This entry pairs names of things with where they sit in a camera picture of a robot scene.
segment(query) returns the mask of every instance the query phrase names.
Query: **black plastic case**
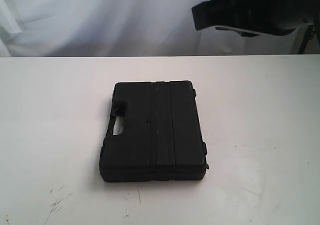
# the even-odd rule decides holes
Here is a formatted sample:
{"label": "black plastic case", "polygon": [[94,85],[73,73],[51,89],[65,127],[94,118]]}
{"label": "black plastic case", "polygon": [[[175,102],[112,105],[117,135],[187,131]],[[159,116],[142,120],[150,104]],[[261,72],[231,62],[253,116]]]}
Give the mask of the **black plastic case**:
{"label": "black plastic case", "polygon": [[[103,180],[201,180],[209,166],[195,97],[190,81],[117,83],[100,153]],[[113,135],[117,116],[123,132]]]}

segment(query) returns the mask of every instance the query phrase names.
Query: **table surface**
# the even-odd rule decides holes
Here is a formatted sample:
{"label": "table surface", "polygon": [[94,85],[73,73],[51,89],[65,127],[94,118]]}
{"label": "table surface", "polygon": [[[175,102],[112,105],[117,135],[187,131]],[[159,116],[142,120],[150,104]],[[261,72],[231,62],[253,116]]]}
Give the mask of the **table surface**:
{"label": "table surface", "polygon": [[[190,80],[202,181],[105,183],[114,84]],[[0,58],[0,224],[318,225],[320,56]]]}

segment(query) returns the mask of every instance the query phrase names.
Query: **white backdrop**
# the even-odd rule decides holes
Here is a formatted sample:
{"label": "white backdrop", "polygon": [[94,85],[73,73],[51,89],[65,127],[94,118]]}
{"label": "white backdrop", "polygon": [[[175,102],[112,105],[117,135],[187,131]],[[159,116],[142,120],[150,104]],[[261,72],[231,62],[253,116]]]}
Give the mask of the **white backdrop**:
{"label": "white backdrop", "polygon": [[288,54],[286,37],[196,31],[191,8],[207,0],[0,0],[0,56]]}

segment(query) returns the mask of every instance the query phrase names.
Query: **white fabric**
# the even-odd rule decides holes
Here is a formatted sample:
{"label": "white fabric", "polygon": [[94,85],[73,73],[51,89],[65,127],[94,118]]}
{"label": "white fabric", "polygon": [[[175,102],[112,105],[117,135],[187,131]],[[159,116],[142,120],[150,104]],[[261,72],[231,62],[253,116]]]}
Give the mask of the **white fabric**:
{"label": "white fabric", "polygon": [[0,56],[290,52],[295,34],[243,38],[214,28],[196,31],[191,8],[202,1],[207,0],[3,0],[0,29],[5,32],[0,33]]}

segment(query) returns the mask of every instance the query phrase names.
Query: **white table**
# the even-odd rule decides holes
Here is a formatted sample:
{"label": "white table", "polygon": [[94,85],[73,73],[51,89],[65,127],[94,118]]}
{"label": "white table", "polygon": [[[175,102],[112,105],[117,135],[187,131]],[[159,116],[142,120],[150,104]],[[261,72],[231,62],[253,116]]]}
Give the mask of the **white table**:
{"label": "white table", "polygon": [[[197,92],[204,179],[103,182],[114,84],[172,80]],[[0,176],[1,225],[318,225],[320,56],[1,58]]]}

